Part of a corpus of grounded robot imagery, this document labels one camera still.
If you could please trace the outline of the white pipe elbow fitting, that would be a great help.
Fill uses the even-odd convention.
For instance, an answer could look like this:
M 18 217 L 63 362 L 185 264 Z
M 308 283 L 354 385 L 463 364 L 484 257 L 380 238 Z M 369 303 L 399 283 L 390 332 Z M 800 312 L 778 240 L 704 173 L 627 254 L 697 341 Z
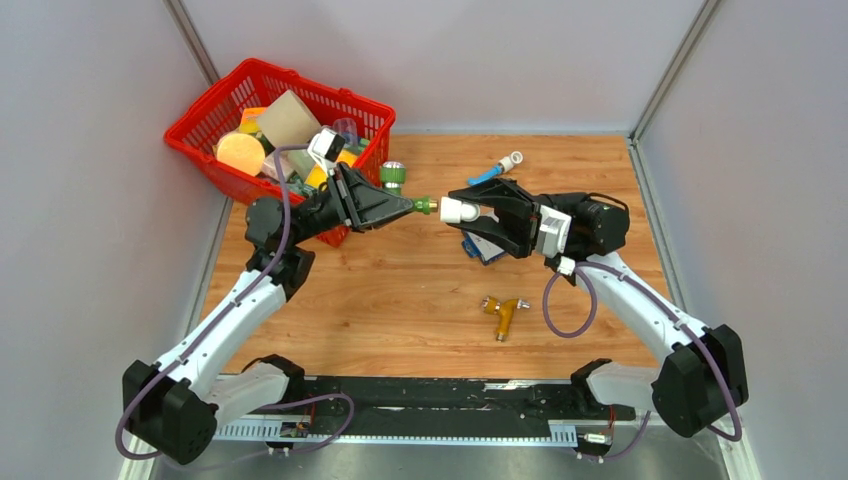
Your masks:
M 480 206 L 450 197 L 440 199 L 438 213 L 440 220 L 447 224 L 460 224 L 476 221 L 481 213 Z

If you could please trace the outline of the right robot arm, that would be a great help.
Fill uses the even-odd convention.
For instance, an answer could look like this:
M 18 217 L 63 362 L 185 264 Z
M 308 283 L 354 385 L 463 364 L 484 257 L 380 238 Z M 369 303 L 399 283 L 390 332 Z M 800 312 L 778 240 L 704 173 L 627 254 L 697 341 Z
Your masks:
M 655 369 L 600 359 L 576 371 L 573 410 L 598 417 L 609 405 L 654 412 L 682 437 L 709 430 L 742 438 L 739 407 L 749 398 L 743 346 L 728 325 L 710 327 L 659 294 L 624 262 L 630 210 L 594 192 L 531 194 L 509 178 L 453 190 L 440 219 L 508 255 L 537 253 L 553 272 L 543 296 L 565 279 L 584 290 L 590 311 L 608 308 L 650 350 Z

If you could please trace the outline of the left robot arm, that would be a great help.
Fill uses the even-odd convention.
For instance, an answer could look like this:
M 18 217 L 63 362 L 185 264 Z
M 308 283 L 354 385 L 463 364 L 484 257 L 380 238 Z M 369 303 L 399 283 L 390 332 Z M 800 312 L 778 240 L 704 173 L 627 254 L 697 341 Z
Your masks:
M 245 238 L 253 253 L 233 289 L 191 333 L 151 364 L 134 361 L 122 378 L 123 412 L 114 442 L 127 460 L 164 455 L 197 459 L 218 427 L 272 405 L 299 411 L 302 370 L 273 355 L 228 379 L 223 368 L 254 331 L 305 283 L 315 255 L 300 243 L 337 227 L 381 228 L 414 210 L 414 200 L 373 185 L 346 164 L 330 170 L 324 189 L 292 204 L 287 193 L 248 205 Z

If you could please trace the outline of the green water faucet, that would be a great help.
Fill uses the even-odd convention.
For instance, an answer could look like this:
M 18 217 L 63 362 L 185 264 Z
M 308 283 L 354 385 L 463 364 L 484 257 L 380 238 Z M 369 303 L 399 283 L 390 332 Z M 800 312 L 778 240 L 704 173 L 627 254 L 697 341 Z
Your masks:
M 404 196 L 402 189 L 406 183 L 406 167 L 398 161 L 386 161 L 379 169 L 379 180 L 383 190 L 398 195 Z M 429 197 L 409 197 L 413 202 L 413 211 L 425 215 L 436 213 L 438 211 L 438 202 Z

